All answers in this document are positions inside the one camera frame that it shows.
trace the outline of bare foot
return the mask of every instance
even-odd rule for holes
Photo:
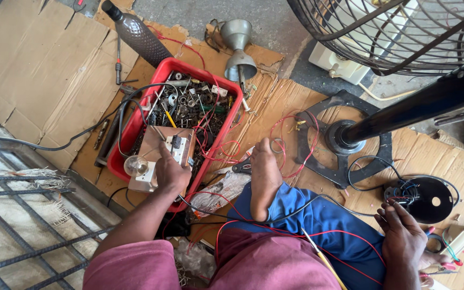
[[[277,160],[271,152],[270,141],[263,138],[255,144],[250,158],[252,162],[252,200],[250,213],[255,221],[267,220],[267,208],[270,207],[278,188],[282,185],[282,175]]]
[[[451,263],[452,260],[447,255],[431,253],[424,251],[418,262],[418,270],[423,270],[431,265],[440,265],[441,263]]]

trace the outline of black metal base plate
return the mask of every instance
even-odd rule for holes
[[[308,108],[306,111],[313,114],[315,117],[321,112],[328,108],[335,106],[350,106],[356,108],[362,112],[362,114],[367,117],[371,114],[374,114],[379,110],[376,106],[371,103],[360,99],[359,97],[348,93],[346,90],[341,90],[334,96],[331,96],[313,106]],[[311,116],[308,115],[306,111],[298,113],[302,119],[305,119],[306,122],[299,126],[298,131],[298,157],[296,159],[300,164],[304,163],[306,157],[311,152],[309,148],[309,143],[307,140],[307,134],[309,128],[312,126],[316,129],[314,119],[311,119]],[[318,128],[321,134],[325,134],[327,128],[331,124],[324,123],[318,120]],[[391,156],[391,133],[386,133],[379,136],[379,150],[377,152],[377,157],[380,157],[389,163],[393,163]],[[312,171],[318,173],[319,175],[329,179],[334,182],[338,188],[345,189],[349,186],[347,179],[347,173],[349,169],[349,155],[348,154],[339,154],[335,153],[338,156],[338,170],[333,170],[328,167],[325,167],[321,164],[313,155],[307,159],[305,166]],[[352,183],[356,183],[363,179],[366,179],[372,175],[375,175],[378,172],[383,171],[388,166],[380,160],[373,160],[368,165],[364,166],[361,169],[354,170],[350,173],[350,180]]]

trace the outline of blue trousers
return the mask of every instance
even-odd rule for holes
[[[271,206],[268,208],[269,214],[267,220],[276,220],[291,214],[315,196],[316,194],[311,190],[290,187],[284,182],[275,195]],[[252,219],[252,215],[250,214],[251,199],[252,187],[250,183],[247,183],[234,204],[246,219]],[[231,209],[228,215],[241,218],[234,209]],[[272,223],[269,226],[300,235],[303,235],[301,227],[309,235],[329,230],[343,230],[364,238],[382,255],[384,240],[382,234],[343,208],[321,197],[297,214],[282,221]],[[250,232],[271,232],[270,229],[257,227],[245,222],[231,222],[224,228],[228,227],[238,227]],[[383,283],[386,268],[374,249],[365,241],[341,232],[326,233],[312,236],[311,238],[317,246],[322,247],[336,258]],[[332,267],[334,267],[339,278],[348,289],[381,290],[383,288],[331,255],[324,254],[331,261]]]

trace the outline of metal fan grille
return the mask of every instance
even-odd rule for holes
[[[314,38],[377,75],[442,75],[464,64],[464,0],[288,3]]]

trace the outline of person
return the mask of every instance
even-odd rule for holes
[[[154,237],[164,213],[189,184],[191,169],[177,164],[164,143],[159,150],[159,187],[101,242],[85,271],[84,290],[181,289],[173,246]],[[383,203],[374,215],[385,236],[321,197],[280,219],[316,194],[283,182],[267,138],[255,145],[251,163],[252,181],[235,202],[238,213],[228,215],[274,221],[268,226],[278,230],[241,221],[225,225],[208,289],[341,289],[310,243],[286,232],[301,235],[302,227],[310,235],[326,232],[312,239],[352,290],[420,289],[419,269],[448,262],[445,255],[424,251],[426,235],[398,203]]]

